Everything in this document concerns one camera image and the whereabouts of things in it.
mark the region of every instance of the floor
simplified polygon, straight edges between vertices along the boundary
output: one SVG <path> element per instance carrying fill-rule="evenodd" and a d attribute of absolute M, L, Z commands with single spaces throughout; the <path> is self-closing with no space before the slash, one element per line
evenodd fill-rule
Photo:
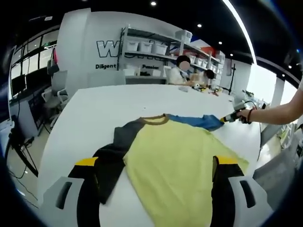
<path fill-rule="evenodd" d="M 48 136 L 49 133 L 46 131 L 45 128 L 42 128 L 40 135 L 36 137 L 33 143 L 28 147 L 28 151 L 31 154 L 32 159 L 34 160 L 34 163 L 38 170 L 40 167 L 40 160 Z M 24 150 L 24 152 L 27 155 L 28 160 L 30 160 L 27 151 Z M 259 160 L 257 162 L 257 168 L 261 167 L 262 165 L 273 159 L 273 157 L 278 155 L 280 152 L 281 152 L 280 139 L 277 136 L 275 136 L 261 150 Z M 20 177 L 24 173 L 25 164 L 19 158 L 17 153 L 11 148 L 9 149 L 7 163 L 9 170 L 16 177 Z M 33 175 L 30 170 L 26 169 L 24 176 L 21 179 L 16 179 L 15 177 L 13 177 L 12 179 L 16 184 L 17 190 L 23 196 L 25 201 L 29 204 L 29 207 L 36 209 L 35 206 L 37 206 L 37 200 L 35 196 L 37 193 L 36 191 L 37 177 Z"/>

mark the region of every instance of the white table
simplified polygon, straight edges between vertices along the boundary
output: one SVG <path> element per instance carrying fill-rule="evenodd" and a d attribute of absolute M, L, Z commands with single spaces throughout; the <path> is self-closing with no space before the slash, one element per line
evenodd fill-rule
<path fill-rule="evenodd" d="M 55 124 L 41 159 L 38 203 L 44 192 L 61 176 L 68 176 L 74 164 L 93 156 L 112 143 L 114 128 L 141 116 L 163 113 L 221 118 L 233 112 L 231 96 L 219 97 L 190 89 L 187 93 L 171 85 L 123 85 L 81 89 L 76 92 Z M 249 161 L 252 175 L 260 151 L 258 123 L 227 123 L 213 132 L 226 146 Z M 123 170 L 106 205 L 99 209 L 103 227 L 153 226 Z"/>

